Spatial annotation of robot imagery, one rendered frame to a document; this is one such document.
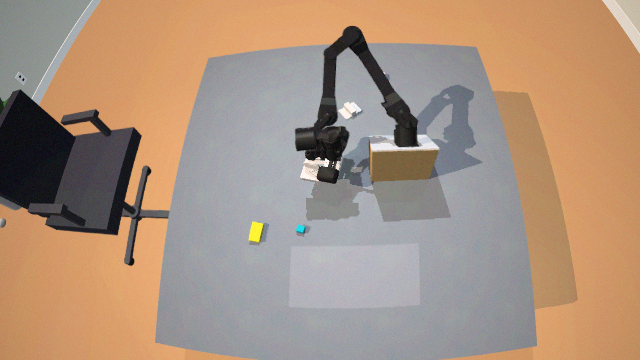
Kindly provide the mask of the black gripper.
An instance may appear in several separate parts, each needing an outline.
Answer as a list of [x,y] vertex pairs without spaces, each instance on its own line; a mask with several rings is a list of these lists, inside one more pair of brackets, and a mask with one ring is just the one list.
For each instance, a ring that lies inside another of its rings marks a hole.
[[[346,130],[347,131],[347,130]],[[330,151],[326,150],[323,145],[321,150],[324,152],[324,156],[329,160],[328,167],[320,166],[317,173],[318,181],[335,184],[339,176],[339,170],[336,169],[337,161],[341,161],[342,153],[345,150],[350,133],[347,131],[347,138],[341,138],[341,145],[338,149]],[[334,162],[333,162],[334,161]],[[332,168],[333,165],[333,168]]]

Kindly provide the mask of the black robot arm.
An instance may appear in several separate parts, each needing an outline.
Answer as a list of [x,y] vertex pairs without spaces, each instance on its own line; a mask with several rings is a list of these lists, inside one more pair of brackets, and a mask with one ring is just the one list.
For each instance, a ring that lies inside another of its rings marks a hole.
[[338,120],[334,94],[337,56],[347,47],[358,55],[374,79],[385,100],[381,105],[386,109],[387,115],[393,117],[398,124],[394,129],[394,143],[397,147],[419,147],[418,119],[410,113],[407,104],[389,83],[370,53],[360,28],[349,26],[343,30],[343,35],[324,51],[323,94],[317,115],[318,119],[314,123],[314,127],[295,129],[296,150],[305,150],[305,157],[308,160],[315,161],[318,157],[325,160],[324,152],[321,150],[322,145],[326,150],[333,151],[340,147],[342,137],[347,138],[346,127],[331,126]]

